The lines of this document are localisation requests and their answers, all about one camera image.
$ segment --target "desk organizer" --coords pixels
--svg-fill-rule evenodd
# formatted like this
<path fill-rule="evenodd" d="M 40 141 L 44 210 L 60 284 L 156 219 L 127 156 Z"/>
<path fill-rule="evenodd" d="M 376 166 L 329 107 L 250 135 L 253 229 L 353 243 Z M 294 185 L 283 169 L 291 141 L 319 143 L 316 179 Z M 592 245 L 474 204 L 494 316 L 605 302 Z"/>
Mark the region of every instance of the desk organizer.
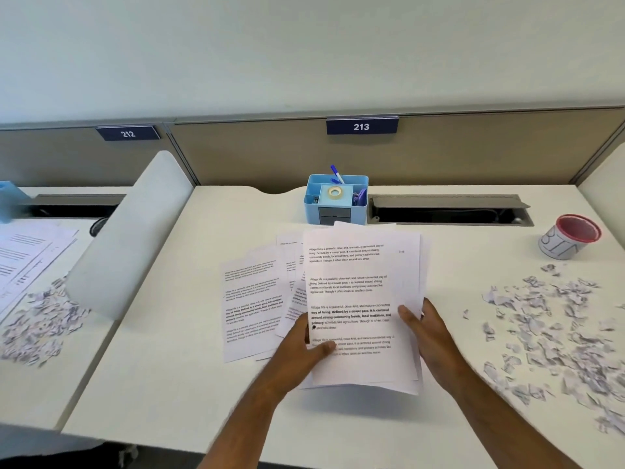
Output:
<path fill-rule="evenodd" d="M 0 224 L 11 222 L 29 199 L 11 181 L 0 180 Z"/>
<path fill-rule="evenodd" d="M 365 225 L 367 223 L 368 192 L 364 193 L 364 203 L 354 206 L 353 197 L 369 188 L 368 176 L 348 176 L 341 174 L 345 184 L 335 184 L 334 174 L 311 174 L 304 196 L 306 221 L 309 224 L 334 225 L 336 220 Z"/>

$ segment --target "white desk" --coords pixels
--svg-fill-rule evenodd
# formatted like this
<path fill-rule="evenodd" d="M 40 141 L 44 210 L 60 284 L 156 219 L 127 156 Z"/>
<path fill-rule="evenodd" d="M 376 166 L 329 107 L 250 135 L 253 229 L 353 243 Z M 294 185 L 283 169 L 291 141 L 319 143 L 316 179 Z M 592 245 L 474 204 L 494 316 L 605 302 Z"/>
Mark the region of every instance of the white desk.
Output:
<path fill-rule="evenodd" d="M 127 188 L 23 188 L 23 191 L 31 196 L 36 194 L 124 194 L 127 190 Z M 52 281 L 65 275 L 92 240 L 89 229 L 94 219 L 51 220 L 67 228 L 79 229 L 77 241 L 29 286 L 29 292 L 43 291 Z M 60 430 L 74 408 L 82 389 L 86 386 L 98 362 L 99 354 L 104 351 L 113 332 L 112 321 L 90 313 L 79 331 L 64 337 L 61 353 L 51 358 L 43 367 L 0 360 L 2 380 L 0 423 L 40 430 Z"/>
<path fill-rule="evenodd" d="M 253 359 L 223 363 L 219 264 L 272 243 L 278 232 L 305 228 L 303 191 L 274 196 L 246 187 L 195 189 L 64 433 L 207 449 L 261 367 Z M 567 267 L 601 283 L 612 305 L 625 302 L 625 252 L 574 186 L 372 186 L 370 192 L 519 194 L 531 206 L 534 228 L 413 226 L 433 240 L 427 295 L 475 367 L 501 359 L 504 345 L 490 347 L 480 331 L 480 315 L 493 320 L 481 293 L 541 273 L 550 260 L 536 242 L 559 214 L 576 212 L 602 226 L 601 241 Z M 461 317 L 465 308 L 473 310 L 471 321 Z M 621 335 L 621 353 L 624 344 Z M 417 398 L 364 387 L 294 391 L 277 409 L 261 460 L 327 469 L 494 467 L 426 367 L 424 386 Z M 573 399 L 536 400 L 523 411 L 583 466 L 622 466 L 625 441 L 595 430 L 596 415 Z"/>

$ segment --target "wall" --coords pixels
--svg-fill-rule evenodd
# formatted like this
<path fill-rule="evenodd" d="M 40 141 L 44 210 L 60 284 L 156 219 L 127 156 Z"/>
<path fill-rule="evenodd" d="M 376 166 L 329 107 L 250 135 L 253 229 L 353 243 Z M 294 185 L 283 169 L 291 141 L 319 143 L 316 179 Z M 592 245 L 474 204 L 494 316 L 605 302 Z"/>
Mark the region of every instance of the wall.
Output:
<path fill-rule="evenodd" d="M 1 0 L 0 124 L 625 103 L 625 0 Z"/>
<path fill-rule="evenodd" d="M 625 247 L 625 143 L 615 149 L 579 190 Z"/>

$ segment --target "white cup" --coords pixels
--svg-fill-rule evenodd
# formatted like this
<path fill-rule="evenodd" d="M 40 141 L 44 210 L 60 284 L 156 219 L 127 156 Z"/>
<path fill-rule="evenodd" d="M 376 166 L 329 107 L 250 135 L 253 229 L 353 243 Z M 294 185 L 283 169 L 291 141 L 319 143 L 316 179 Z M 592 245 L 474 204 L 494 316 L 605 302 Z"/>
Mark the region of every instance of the white cup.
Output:
<path fill-rule="evenodd" d="M 601 229 L 592 220 L 577 214 L 559 216 L 556 225 L 538 241 L 541 251 L 556 260 L 568 260 L 589 243 L 601 238 Z"/>

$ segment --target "red rim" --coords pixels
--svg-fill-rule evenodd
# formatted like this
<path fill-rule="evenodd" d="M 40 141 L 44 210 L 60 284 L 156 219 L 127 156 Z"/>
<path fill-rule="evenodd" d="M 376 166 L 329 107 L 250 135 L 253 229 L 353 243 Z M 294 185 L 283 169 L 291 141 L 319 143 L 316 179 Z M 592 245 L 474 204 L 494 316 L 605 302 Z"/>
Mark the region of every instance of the red rim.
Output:
<path fill-rule="evenodd" d="M 570 234 L 568 234 L 567 232 L 565 232 L 561 226 L 561 222 L 562 219 L 566 219 L 567 217 L 575 217 L 577 219 L 582 219 L 586 222 L 588 222 L 592 227 L 594 227 L 594 229 L 597 231 L 597 237 L 594 239 L 590 239 L 590 240 L 585 240 L 585 239 L 580 239 L 577 237 L 574 237 Z M 556 220 L 556 227 L 558 228 L 558 230 L 565 236 L 567 236 L 569 239 L 574 240 L 576 242 L 582 242 L 582 243 L 593 243 L 593 242 L 597 242 L 597 240 L 599 240 L 601 238 L 601 229 L 599 228 L 599 226 L 597 224 L 595 224 L 592 220 L 590 220 L 588 217 L 584 217 L 584 216 L 580 216 L 579 214 L 564 214 L 562 216 L 558 217 L 558 220 Z"/>

